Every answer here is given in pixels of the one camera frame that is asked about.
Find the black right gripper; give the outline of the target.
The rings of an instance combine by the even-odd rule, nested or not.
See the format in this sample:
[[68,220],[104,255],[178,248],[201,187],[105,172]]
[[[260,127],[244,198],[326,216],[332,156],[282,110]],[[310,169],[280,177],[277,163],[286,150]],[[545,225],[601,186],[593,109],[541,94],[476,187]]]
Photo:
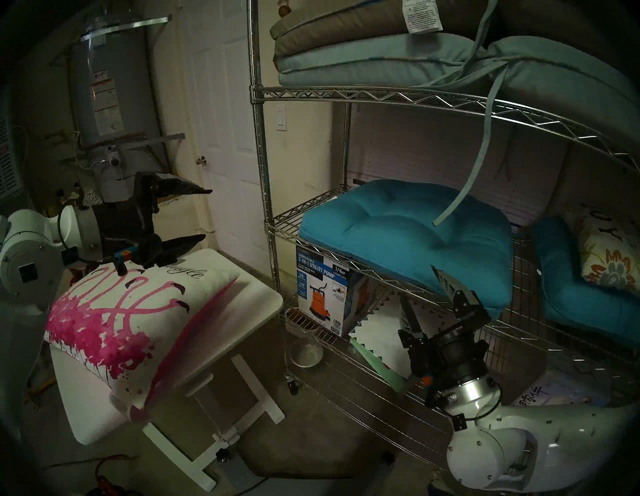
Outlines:
[[450,274],[431,266],[440,287],[452,303],[459,323],[446,332],[427,338],[412,304],[405,294],[399,298],[401,315],[399,339],[407,350],[411,374],[425,391],[425,405],[437,405],[437,393],[455,389],[488,374],[485,354],[488,344],[474,340],[474,331],[492,318],[476,293]]

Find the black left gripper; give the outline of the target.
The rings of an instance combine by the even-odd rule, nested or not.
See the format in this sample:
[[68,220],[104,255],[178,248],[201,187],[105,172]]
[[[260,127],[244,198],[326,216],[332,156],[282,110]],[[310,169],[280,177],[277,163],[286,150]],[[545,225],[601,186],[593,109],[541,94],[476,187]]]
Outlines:
[[200,242],[203,233],[161,241],[152,216],[161,199],[181,195],[209,195],[213,190],[170,173],[137,172],[134,199],[93,206],[100,241],[102,263],[112,263],[118,274],[126,274],[126,262],[144,269],[177,264]]

